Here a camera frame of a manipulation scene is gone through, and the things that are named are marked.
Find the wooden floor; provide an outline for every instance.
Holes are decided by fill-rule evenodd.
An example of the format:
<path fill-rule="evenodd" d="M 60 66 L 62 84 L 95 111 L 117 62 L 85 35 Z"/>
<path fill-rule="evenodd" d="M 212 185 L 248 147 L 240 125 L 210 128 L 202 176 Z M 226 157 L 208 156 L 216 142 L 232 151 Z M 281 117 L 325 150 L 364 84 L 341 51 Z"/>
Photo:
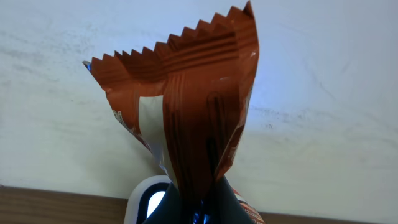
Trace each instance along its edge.
<path fill-rule="evenodd" d="M 0 223 L 123 223 L 127 200 L 0 186 Z M 262 213 L 267 224 L 359 224 Z"/>

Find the candy wrapper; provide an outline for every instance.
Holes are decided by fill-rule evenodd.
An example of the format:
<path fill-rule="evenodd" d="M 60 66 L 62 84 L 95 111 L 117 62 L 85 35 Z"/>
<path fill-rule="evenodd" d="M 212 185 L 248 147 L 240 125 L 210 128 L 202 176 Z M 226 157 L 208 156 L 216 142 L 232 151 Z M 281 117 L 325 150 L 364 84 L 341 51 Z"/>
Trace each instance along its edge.
<path fill-rule="evenodd" d="M 182 199 L 200 202 L 232 166 L 259 46 L 250 3 L 184 27 L 154 50 L 86 63 L 116 119 L 151 153 Z"/>

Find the white wall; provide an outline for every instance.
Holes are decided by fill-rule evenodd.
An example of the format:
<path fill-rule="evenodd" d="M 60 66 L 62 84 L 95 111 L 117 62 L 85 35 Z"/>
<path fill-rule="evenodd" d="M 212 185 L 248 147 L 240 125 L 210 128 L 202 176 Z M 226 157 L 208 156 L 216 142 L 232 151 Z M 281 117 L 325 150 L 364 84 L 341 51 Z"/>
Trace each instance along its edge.
<path fill-rule="evenodd" d="M 0 184 L 127 198 L 160 171 L 81 61 L 244 3 L 0 0 Z M 261 58 L 232 186 L 262 211 L 398 223 L 398 1 L 252 5 Z"/>

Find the brown wrapper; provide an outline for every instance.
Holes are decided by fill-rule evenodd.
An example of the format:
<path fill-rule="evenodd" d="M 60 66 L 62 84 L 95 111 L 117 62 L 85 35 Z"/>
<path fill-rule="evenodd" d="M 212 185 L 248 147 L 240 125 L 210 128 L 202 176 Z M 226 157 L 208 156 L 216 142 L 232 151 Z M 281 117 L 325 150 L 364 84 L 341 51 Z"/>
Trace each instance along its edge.
<path fill-rule="evenodd" d="M 152 51 L 93 58 L 90 72 L 116 119 L 148 148 L 188 201 L 232 166 L 256 75 L 250 2 L 185 27 Z"/>

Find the brown wooden edge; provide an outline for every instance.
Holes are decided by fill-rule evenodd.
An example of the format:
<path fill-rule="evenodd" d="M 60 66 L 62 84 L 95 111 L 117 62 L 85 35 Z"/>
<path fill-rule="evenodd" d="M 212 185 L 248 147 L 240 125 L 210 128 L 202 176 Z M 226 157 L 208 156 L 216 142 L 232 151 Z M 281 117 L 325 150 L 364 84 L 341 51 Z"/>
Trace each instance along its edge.
<path fill-rule="evenodd" d="M 0 186 L 0 223 L 123 223 L 127 200 Z M 261 213 L 267 224 L 360 224 Z"/>

